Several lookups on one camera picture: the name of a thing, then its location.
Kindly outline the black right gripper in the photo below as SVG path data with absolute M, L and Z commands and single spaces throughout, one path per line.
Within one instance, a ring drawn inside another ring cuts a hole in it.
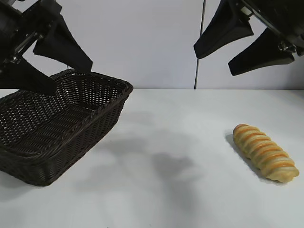
M 197 58 L 205 58 L 238 39 L 252 36 L 247 8 L 266 26 L 245 50 L 229 61 L 233 76 L 263 67 L 294 62 L 304 55 L 304 2 L 302 0 L 222 0 L 207 28 L 194 44 Z

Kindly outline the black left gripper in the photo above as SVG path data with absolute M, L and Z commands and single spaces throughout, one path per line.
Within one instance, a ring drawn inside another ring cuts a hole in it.
M 24 12 L 13 0 L 0 2 L 0 87 L 44 95 L 56 93 L 56 82 L 34 68 L 23 54 L 36 41 L 34 54 L 90 73 L 93 62 L 75 41 L 55 0 L 38 0 Z

